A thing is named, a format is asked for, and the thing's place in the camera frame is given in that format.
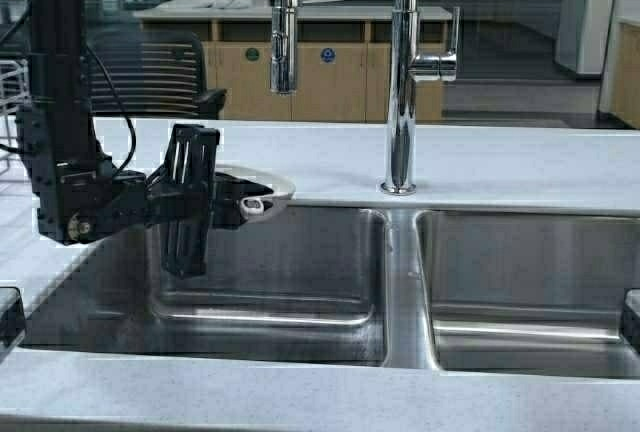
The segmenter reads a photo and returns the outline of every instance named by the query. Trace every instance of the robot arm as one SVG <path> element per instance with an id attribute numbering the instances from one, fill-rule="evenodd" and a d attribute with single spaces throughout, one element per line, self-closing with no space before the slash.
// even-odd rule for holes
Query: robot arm
<path id="1" fill-rule="evenodd" d="M 16 123 L 21 158 L 40 198 L 39 231 L 70 245 L 162 224 L 166 270 L 201 275 L 209 228 L 243 225 L 240 201 L 273 191 L 216 174 L 219 133 L 198 126 L 175 127 L 165 162 L 150 177 L 119 171 L 93 127 L 84 7 L 84 0 L 31 3 L 32 103 Z"/>

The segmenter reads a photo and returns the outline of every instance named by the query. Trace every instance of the wooden cabinet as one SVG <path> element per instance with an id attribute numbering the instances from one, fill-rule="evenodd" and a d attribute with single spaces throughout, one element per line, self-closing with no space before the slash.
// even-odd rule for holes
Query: wooden cabinet
<path id="1" fill-rule="evenodd" d="M 207 87 L 228 90 L 230 120 L 385 122 L 389 101 L 391 21 L 302 19 L 298 91 L 271 93 L 270 16 L 144 23 L 149 30 L 192 32 L 202 40 Z M 443 52 L 445 21 L 424 21 L 421 49 Z M 420 84 L 419 122 L 442 119 L 443 85 Z"/>
<path id="2" fill-rule="evenodd" d="M 216 44 L 217 86 L 228 90 L 227 120 L 291 120 L 291 99 L 271 93 L 268 44 Z"/>
<path id="3" fill-rule="evenodd" d="M 367 46 L 300 44 L 293 120 L 364 122 Z"/>
<path id="4" fill-rule="evenodd" d="M 613 112 L 627 124 L 640 128 L 640 27 L 625 24 L 620 33 Z"/>
<path id="5" fill-rule="evenodd" d="M 218 86 L 218 69 L 216 67 L 216 45 L 213 42 L 203 42 L 205 74 L 207 75 L 207 88 L 215 89 Z"/>
<path id="6" fill-rule="evenodd" d="M 444 52 L 443 44 L 422 44 L 421 51 Z M 389 109 L 391 46 L 369 44 L 367 60 L 367 122 L 386 122 Z M 442 82 L 418 84 L 416 116 L 418 122 L 442 120 L 444 87 Z"/>

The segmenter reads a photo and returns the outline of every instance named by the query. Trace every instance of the white towel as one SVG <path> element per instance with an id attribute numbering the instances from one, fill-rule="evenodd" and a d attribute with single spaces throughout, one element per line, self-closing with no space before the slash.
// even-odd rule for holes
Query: white towel
<path id="1" fill-rule="evenodd" d="M 248 9 L 253 6 L 251 0 L 172 0 L 158 6 L 162 10 L 189 9 Z"/>

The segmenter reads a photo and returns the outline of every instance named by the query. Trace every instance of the chrome faucet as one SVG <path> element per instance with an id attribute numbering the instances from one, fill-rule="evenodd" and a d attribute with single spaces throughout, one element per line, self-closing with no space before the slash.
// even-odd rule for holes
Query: chrome faucet
<path id="1" fill-rule="evenodd" d="M 356 0 L 271 0 L 271 90 L 291 95 L 297 89 L 298 9 L 303 5 Z M 391 44 L 391 87 L 387 137 L 387 173 L 382 190 L 410 195 L 414 184 L 416 83 L 452 82 L 458 70 L 460 9 L 453 18 L 451 50 L 444 55 L 419 53 L 418 0 L 395 0 Z"/>

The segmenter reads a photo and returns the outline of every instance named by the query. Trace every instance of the faucet base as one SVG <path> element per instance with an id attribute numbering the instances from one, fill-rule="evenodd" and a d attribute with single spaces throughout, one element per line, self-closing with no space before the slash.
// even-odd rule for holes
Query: faucet base
<path id="1" fill-rule="evenodd" d="M 380 185 L 380 190 L 388 195 L 395 195 L 398 197 L 406 197 L 416 193 L 416 186 L 411 184 L 408 187 L 396 187 L 395 185 L 387 185 L 386 182 Z"/>

